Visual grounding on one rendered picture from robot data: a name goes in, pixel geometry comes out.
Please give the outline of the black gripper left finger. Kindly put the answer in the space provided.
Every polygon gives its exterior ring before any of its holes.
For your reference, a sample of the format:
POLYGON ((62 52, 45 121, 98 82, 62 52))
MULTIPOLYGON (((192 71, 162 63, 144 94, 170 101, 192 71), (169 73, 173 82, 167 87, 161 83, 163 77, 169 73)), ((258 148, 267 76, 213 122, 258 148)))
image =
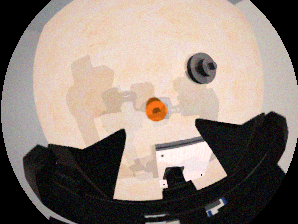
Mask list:
POLYGON ((125 149, 125 139, 125 128, 122 128, 86 148, 48 144, 48 149, 51 148, 55 153, 56 164, 78 169, 102 196, 113 198, 122 152, 125 149))

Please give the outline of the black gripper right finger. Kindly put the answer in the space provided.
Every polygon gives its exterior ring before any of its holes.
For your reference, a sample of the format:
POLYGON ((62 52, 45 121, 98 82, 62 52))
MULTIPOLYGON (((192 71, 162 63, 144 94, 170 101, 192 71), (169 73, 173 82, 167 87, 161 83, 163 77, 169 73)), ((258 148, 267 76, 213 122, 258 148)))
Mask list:
POLYGON ((249 148, 253 131, 265 121, 266 113, 254 116, 241 125, 220 123, 220 121, 196 119, 194 127, 204 137, 204 141, 212 149, 222 165, 226 175, 239 167, 239 161, 249 148))

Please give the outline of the orange knob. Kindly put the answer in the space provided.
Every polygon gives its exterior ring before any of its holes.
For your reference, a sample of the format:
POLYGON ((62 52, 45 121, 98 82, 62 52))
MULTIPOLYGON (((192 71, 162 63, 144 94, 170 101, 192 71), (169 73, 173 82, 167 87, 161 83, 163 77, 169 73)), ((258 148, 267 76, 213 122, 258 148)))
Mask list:
POLYGON ((157 97, 152 97, 152 99, 146 101, 146 117, 149 120, 162 120, 166 116, 166 113, 168 111, 166 111, 165 105, 157 97))

